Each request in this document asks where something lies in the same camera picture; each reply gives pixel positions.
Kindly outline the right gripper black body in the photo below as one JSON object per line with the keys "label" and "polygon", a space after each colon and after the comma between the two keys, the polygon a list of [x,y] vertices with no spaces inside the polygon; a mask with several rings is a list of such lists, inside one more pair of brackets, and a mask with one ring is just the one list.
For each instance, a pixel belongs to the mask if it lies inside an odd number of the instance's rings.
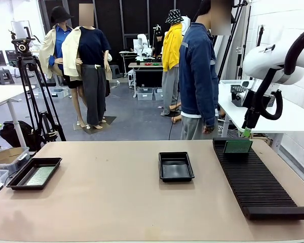
{"label": "right gripper black body", "polygon": [[244,118],[244,123],[242,125],[243,129],[254,129],[260,117],[260,113],[256,110],[255,107],[250,107],[246,113]]}

